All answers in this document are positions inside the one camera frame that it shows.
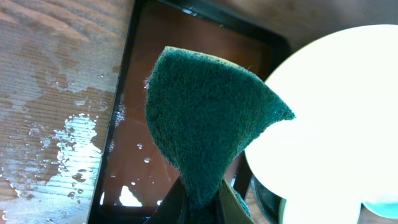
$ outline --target water droplet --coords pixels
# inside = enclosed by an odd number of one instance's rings
[[[75,198],[75,192],[70,192],[69,194],[68,194],[68,197],[70,197],[71,199],[74,199]]]

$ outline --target white plate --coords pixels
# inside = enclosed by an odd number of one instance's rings
[[[357,27],[314,41],[266,84],[297,115],[246,149],[269,190],[287,200],[396,193],[398,26]]]

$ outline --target green scouring pad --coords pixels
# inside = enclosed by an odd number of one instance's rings
[[[166,47],[149,78],[147,124],[180,172],[190,210],[211,202],[251,141],[271,124],[294,118],[260,78],[222,58]]]

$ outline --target wooden table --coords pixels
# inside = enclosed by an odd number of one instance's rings
[[[398,2],[215,0],[297,50]],[[84,223],[133,1],[0,0],[0,223]],[[266,223],[252,194],[255,220]],[[361,223],[398,223],[365,211]]]

